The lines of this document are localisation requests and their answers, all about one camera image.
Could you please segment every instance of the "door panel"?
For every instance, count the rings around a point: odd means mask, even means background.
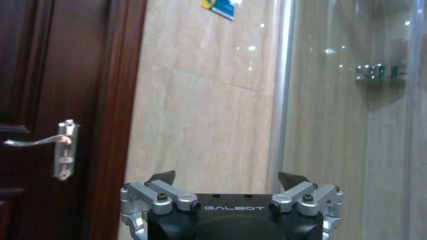
[[[22,189],[0,189],[0,239],[17,237],[22,199]]]
[[[16,231],[10,239],[82,238],[110,12],[109,0],[0,0],[0,234]],[[58,181],[54,144],[1,143],[53,136],[65,119],[80,131],[74,173]],[[18,198],[2,197],[16,189]]]
[[[52,0],[0,0],[0,132],[34,126]]]

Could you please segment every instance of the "silver door handle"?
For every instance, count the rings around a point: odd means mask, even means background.
[[[4,144],[12,147],[30,147],[54,143],[53,177],[60,181],[68,179],[74,171],[74,156],[77,148],[77,136],[80,125],[72,119],[57,124],[57,135],[38,141],[5,140]]]

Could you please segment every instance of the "sticker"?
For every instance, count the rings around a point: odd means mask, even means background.
[[[234,19],[234,4],[241,0],[201,0],[201,7],[224,16],[229,20]]]

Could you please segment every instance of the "glass panel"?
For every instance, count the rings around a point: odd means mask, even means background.
[[[336,239],[424,239],[424,1],[294,2],[282,170],[340,185]]]

